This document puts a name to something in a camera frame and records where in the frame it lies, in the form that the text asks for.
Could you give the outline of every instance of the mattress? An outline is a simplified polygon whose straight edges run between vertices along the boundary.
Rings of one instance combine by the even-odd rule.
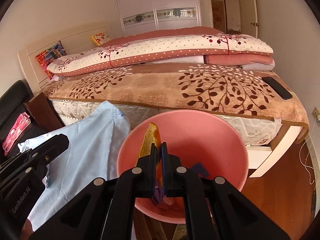
[[[55,111],[63,117],[81,120],[91,114],[101,104],[100,102],[71,101],[50,99]],[[146,106],[114,104],[130,121],[131,130],[144,120],[170,109],[158,109]],[[260,146],[268,144],[278,133],[281,120],[274,121],[239,116],[216,115],[229,123],[242,137],[246,145]]]

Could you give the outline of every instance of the smartphone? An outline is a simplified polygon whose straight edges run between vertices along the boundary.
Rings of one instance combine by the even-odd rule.
[[[273,77],[263,77],[262,80],[267,83],[282,99],[287,100],[292,98],[292,94],[285,89],[277,80]]]

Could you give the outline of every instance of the light blue fabric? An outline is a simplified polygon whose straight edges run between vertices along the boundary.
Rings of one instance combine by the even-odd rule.
[[[49,187],[32,209],[29,220],[37,230],[96,177],[116,178],[119,148],[128,136],[127,118],[108,101],[83,120],[29,139],[18,145],[21,152],[34,149],[56,134],[65,134],[69,148],[50,164]]]

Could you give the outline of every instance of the pink towel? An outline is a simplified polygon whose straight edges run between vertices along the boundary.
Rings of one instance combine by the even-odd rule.
[[[204,62],[211,65],[239,66],[253,63],[265,65],[272,64],[273,58],[270,56],[255,54],[230,54],[230,55],[204,55]]]
[[[4,150],[4,156],[7,156],[12,145],[14,142],[18,139],[20,134],[23,132],[23,130],[31,124],[30,116],[24,112],[20,114],[14,123],[13,127],[11,128],[7,138],[2,143],[2,148]]]

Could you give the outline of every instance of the door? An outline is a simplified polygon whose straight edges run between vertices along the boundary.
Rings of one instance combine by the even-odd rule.
[[[200,26],[199,0],[154,0],[159,30]]]
[[[156,30],[153,0],[117,0],[124,36]]]
[[[258,16],[256,0],[239,0],[241,33],[258,37]]]
[[[211,0],[213,27],[227,33],[226,3],[225,0]]]

